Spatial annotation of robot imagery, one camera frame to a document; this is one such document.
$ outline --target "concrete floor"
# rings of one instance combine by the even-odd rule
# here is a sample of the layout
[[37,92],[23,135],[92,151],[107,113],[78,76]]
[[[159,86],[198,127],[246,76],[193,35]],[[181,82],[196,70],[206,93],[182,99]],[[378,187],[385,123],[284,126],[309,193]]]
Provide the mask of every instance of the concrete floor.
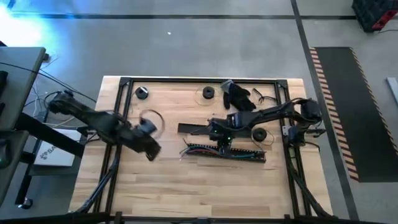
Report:
[[[301,15],[352,16],[351,1],[297,0]],[[13,11],[91,14],[293,15],[289,0],[17,0]],[[104,75],[303,78],[315,97],[293,19],[37,19],[35,38],[3,40],[11,46],[44,46],[58,58],[45,70],[96,98]],[[387,123],[398,139],[398,107],[385,82],[398,77],[398,32],[365,34],[354,20],[303,21],[312,47],[354,48]],[[390,21],[386,29],[398,29]],[[39,94],[59,86],[38,78]],[[83,100],[90,106],[93,103]],[[348,218],[326,136],[319,140],[323,169],[335,215]],[[24,166],[12,181],[0,217],[32,217],[67,212],[76,175],[35,177],[29,197],[35,205],[13,204]],[[351,182],[361,220],[396,223],[398,184]]]

